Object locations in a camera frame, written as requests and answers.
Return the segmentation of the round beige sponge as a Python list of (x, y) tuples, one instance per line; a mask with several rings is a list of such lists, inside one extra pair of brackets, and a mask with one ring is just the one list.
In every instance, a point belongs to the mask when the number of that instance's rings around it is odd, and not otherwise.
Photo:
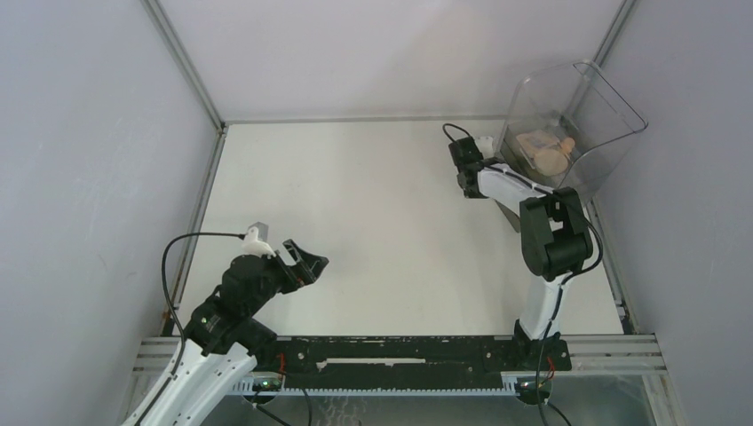
[(543, 176), (555, 177), (568, 170), (569, 160), (558, 149), (546, 148), (535, 153), (534, 168)]

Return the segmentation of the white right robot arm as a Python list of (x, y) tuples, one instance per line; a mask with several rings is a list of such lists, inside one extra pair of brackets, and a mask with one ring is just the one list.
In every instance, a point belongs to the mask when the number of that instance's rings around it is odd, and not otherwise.
[(597, 253), (594, 263), (586, 264), (595, 249), (602, 249), (601, 240), (574, 188), (540, 185), (506, 163), (485, 158), (473, 137), (452, 138), (448, 150), (465, 197), (491, 199), (519, 218), (522, 258), (532, 283), (515, 324), (513, 357), (525, 369), (538, 368), (559, 339), (559, 313), (569, 285), (601, 261)]

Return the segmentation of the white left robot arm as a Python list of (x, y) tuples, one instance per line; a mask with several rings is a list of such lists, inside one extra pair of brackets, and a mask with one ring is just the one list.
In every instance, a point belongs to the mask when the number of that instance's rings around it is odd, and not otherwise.
[(283, 246), (293, 264), (264, 241), (246, 241), (243, 254), (178, 328), (177, 349), (124, 424), (199, 425), (247, 373), (275, 363), (277, 335), (256, 314), (275, 296), (313, 284), (329, 265), (292, 240)]

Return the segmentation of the clear acrylic makeup organizer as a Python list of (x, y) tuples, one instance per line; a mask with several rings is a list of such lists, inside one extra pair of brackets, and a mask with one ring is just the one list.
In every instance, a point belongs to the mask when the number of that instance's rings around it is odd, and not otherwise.
[[(536, 71), (519, 82), (495, 156), (536, 183), (574, 188), (587, 206), (647, 126), (603, 70), (583, 59)], [(553, 133), (559, 142), (575, 140), (566, 172), (546, 177), (535, 170), (534, 156), (523, 153), (515, 140), (534, 130)]]

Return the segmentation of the beige beauty blender sponge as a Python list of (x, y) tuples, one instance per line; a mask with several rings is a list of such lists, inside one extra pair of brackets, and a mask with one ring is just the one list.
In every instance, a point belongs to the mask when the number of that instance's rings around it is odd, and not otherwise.
[(559, 151), (569, 157), (575, 149), (575, 140), (573, 138), (564, 138), (559, 142)]

